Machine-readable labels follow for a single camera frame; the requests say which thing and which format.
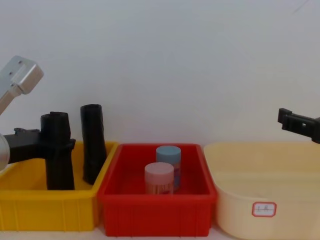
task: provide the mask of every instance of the blue bottle cap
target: blue bottle cap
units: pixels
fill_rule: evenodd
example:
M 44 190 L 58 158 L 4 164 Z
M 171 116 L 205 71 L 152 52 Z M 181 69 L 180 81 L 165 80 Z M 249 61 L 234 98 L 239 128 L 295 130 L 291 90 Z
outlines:
M 181 161 L 181 149 L 177 146 L 159 146 L 156 149 L 156 161 L 177 164 Z

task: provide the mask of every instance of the black plastic part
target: black plastic part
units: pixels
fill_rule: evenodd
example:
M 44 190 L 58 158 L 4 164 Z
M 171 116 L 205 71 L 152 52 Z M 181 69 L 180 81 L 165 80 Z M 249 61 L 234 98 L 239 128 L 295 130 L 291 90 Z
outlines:
M 311 118 L 292 113 L 285 108 L 280 108 L 278 122 L 282 124 L 282 129 L 311 138 L 320 144 L 320 118 Z
M 9 164 L 42 157 L 39 146 L 40 131 L 38 129 L 15 128 L 14 134 L 4 137 L 10 147 Z
M 80 108 L 83 137 L 83 180 L 93 185 L 107 158 L 104 137 L 104 120 L 99 104 Z
M 48 150 L 45 156 L 48 190 L 74 190 L 71 152 L 76 140 L 70 139 L 69 117 L 65 112 L 41 116 L 41 142 Z
M 9 163 L 45 159 L 48 190 L 74 190 L 71 153 L 76 140 L 70 139 L 69 117 L 65 112 L 41 116 L 41 131 L 15 128 L 5 135 L 10 148 Z

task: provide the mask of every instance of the white wall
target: white wall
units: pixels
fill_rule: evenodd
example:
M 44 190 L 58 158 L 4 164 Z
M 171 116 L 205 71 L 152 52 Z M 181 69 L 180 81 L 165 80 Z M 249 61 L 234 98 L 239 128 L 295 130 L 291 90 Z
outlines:
M 320 1 L 1 0 L 0 68 L 14 55 L 44 78 L 0 132 L 103 106 L 106 140 L 306 140 L 278 109 L 320 116 Z

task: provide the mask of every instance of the white label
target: white label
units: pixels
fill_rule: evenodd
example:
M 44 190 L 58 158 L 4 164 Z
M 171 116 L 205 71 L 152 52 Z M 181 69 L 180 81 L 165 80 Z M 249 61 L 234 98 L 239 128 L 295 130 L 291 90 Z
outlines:
M 276 215 L 277 205 L 274 202 L 255 202 L 252 205 L 252 215 L 255 217 L 273 217 Z

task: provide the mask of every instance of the pink bottle cap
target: pink bottle cap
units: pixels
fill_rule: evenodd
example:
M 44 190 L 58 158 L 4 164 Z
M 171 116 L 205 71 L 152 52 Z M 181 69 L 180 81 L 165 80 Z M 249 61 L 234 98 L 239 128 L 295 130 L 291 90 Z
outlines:
M 152 185 L 165 185 L 174 181 L 174 166 L 166 162 L 153 162 L 144 167 L 144 180 Z

